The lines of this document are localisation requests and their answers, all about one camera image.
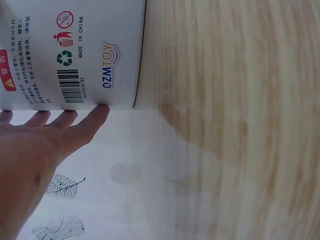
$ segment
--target prohibition symbol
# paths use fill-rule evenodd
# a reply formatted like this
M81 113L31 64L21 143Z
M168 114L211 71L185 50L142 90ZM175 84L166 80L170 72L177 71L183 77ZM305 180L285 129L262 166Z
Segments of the prohibition symbol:
M56 18L56 24L61 29L70 28L71 25L74 23L74 15L70 11L63 11L59 14Z

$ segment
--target barcode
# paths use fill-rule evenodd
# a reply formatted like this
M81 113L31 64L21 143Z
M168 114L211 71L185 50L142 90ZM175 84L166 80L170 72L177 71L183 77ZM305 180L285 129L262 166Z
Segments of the barcode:
M83 104L79 70L57 70L60 89L67 104Z

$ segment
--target wooden surface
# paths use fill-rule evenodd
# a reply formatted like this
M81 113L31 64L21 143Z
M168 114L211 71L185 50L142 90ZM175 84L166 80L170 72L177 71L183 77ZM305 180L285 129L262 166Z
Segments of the wooden surface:
M320 239L320 1L147 0L130 124L154 239Z

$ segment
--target hand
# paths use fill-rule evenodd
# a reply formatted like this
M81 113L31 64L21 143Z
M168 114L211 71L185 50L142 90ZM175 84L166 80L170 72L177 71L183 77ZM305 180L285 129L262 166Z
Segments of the hand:
M76 111L64 111L48 125L50 112L39 111L19 126L10 125L11 111L0 113L0 240L17 237L57 166L92 140L109 111L99 105L74 126Z

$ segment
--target finger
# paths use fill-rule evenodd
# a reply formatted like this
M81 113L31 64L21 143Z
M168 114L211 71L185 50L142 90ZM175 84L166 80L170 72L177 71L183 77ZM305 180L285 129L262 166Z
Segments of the finger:
M107 120L110 108L105 105L95 107L89 115L79 124L68 127L65 133L69 139L70 150L68 154L73 153L82 146L91 142L99 128Z
M61 130L66 129L74 123L78 113L76 111L64 111L60 114L52 123L48 124L48 127L58 128Z
M13 118L14 114L12 111L2 111L0 112L0 122L9 124Z
M39 127L47 123L51 113L49 111L38 111L24 125L27 127Z

